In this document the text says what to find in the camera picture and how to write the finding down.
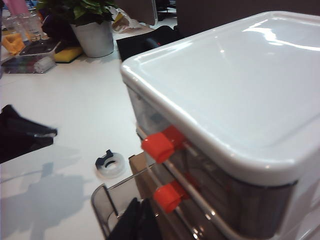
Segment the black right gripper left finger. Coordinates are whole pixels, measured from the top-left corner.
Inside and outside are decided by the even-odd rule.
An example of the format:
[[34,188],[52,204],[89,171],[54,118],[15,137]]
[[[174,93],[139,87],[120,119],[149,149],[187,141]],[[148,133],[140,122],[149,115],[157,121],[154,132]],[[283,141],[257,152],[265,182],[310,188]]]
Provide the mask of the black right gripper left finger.
[[113,229],[113,239],[114,240],[134,240],[135,239],[135,229],[136,229],[136,219],[138,215],[138,210],[140,208],[140,202],[135,197],[131,200],[127,209],[120,217],[118,223]]

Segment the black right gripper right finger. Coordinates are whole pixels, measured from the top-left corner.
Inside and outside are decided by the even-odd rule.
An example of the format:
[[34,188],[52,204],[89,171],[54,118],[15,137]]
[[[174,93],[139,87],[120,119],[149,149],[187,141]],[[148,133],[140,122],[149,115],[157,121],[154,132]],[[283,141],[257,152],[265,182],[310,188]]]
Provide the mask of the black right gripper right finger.
[[158,226],[152,205],[148,198],[144,199],[139,211],[139,239],[162,240],[162,234]]

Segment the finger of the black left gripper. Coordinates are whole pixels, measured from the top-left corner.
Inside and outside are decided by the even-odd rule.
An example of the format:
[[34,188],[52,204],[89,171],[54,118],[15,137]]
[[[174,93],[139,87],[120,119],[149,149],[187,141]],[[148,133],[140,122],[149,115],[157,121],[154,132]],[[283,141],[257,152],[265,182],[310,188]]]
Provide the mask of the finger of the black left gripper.
[[10,104],[1,110],[0,127],[12,134],[24,134],[35,138],[54,138],[58,135],[56,128],[22,117]]
[[53,143],[52,137],[1,137],[0,163],[48,147]]

